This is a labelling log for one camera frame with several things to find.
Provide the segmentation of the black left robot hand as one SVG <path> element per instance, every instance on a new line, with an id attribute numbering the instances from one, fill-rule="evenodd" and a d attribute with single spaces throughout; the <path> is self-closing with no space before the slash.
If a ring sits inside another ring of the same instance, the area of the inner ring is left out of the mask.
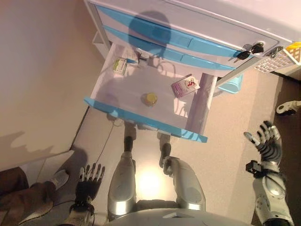
<path id="1" fill-rule="evenodd" d="M 92 168 L 90 168 L 90 165 L 81 167 L 75 191 L 75 202 L 83 203 L 94 200 L 102 183 L 104 173 L 105 167 L 102 167 L 101 164 L 96 165 L 96 163 L 93 163 Z"/>

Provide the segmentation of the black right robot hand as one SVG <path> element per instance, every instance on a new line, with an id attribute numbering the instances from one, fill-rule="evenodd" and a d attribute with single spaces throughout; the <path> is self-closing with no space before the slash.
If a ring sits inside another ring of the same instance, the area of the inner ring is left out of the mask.
<path id="1" fill-rule="evenodd" d="M 260 125 L 255 137 L 250 132 L 244 132 L 244 136 L 257 149 L 261 156 L 260 165 L 264 170 L 279 172 L 279 165 L 283 156 L 282 138 L 278 128 L 270 121 L 264 121 Z"/>

